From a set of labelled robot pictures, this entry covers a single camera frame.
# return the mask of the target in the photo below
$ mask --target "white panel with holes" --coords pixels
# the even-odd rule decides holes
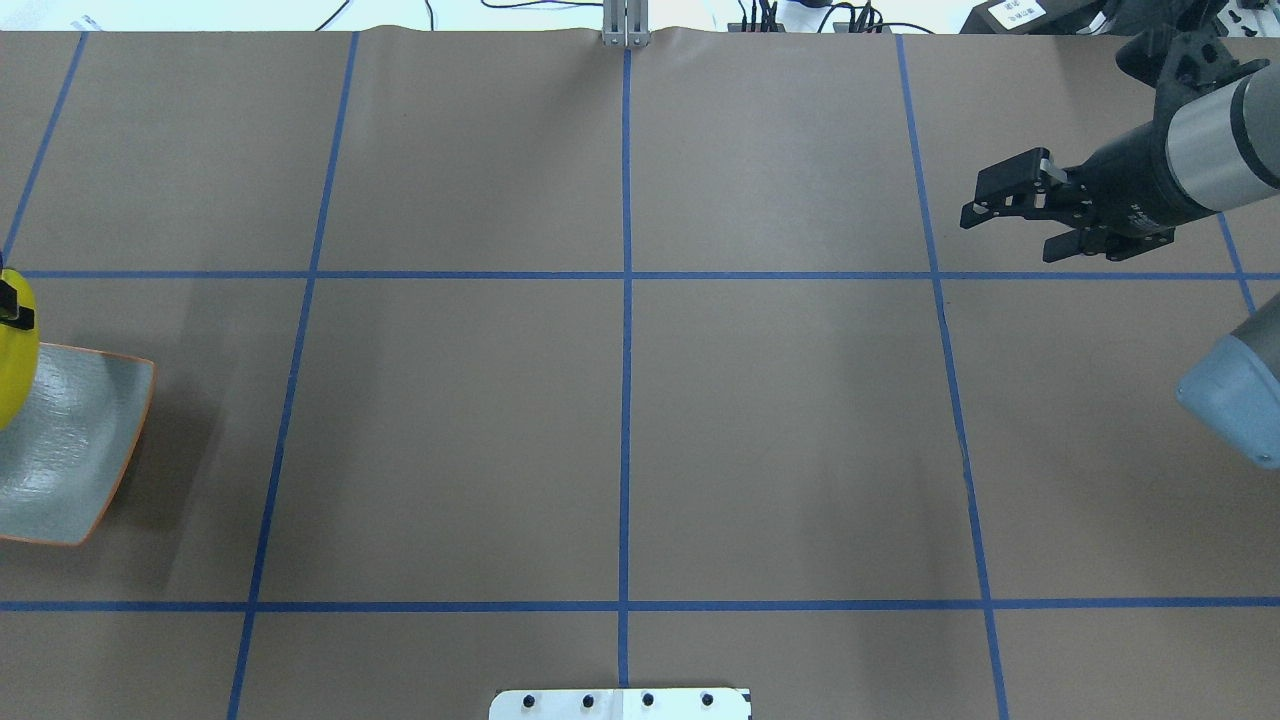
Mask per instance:
[[[507,691],[489,720],[750,720],[751,692],[733,688]]]

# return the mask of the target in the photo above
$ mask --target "white bracket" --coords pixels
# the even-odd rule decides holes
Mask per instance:
[[[649,0],[604,0],[600,36],[611,47],[649,45]]]
[[[751,720],[751,693],[733,688],[507,691],[489,720]]]

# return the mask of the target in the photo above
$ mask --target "metal bracket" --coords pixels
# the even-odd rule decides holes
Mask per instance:
[[[611,47],[649,45],[649,0],[604,0],[600,37]]]

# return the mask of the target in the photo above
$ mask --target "orange edge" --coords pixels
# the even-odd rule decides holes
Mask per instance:
[[[142,437],[142,428],[147,424],[147,415],[151,413],[151,401],[155,400],[156,395],[156,364],[145,357],[134,357],[133,355],[120,355],[119,352],[106,352],[104,350],[91,350],[87,347],[76,347],[74,345],[59,345],[56,342],[41,342],[40,345],[47,345],[50,347],[61,347],[63,350],[74,350],[77,352],[91,352],[93,355],[102,355],[105,357],[115,357],[119,360],[128,360],[132,363],[142,363],[145,365],[151,365],[151,387],[147,388],[147,404],[142,407],[142,419],[138,421],[138,430],[133,433],[133,442],[129,443],[129,452],[124,456],[124,465],[120,466],[120,474],[115,477],[115,484],[111,486],[111,491],[106,493],[106,502],[102,503],[102,510],[97,512],[97,518],[93,519],[93,524],[88,527],[84,532],[84,537],[76,542],[58,542],[35,538],[20,538],[14,536],[0,534],[0,539],[27,542],[31,544],[47,544],[54,547],[79,547],[84,544],[84,541],[93,534],[99,524],[102,523],[102,518],[106,515],[106,509],[111,506],[111,501],[115,500],[115,492],[120,489],[120,480],[124,479],[124,471],[129,469],[129,462],[133,460],[133,451],[138,448],[138,438]]]

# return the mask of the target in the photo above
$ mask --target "yellow plastic object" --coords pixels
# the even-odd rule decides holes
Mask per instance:
[[[0,279],[18,291],[23,307],[36,309],[36,293],[18,270],[0,270]],[[0,325],[0,429],[4,429],[22,410],[22,404],[36,379],[36,359],[40,356],[40,314],[36,327],[19,331]]]

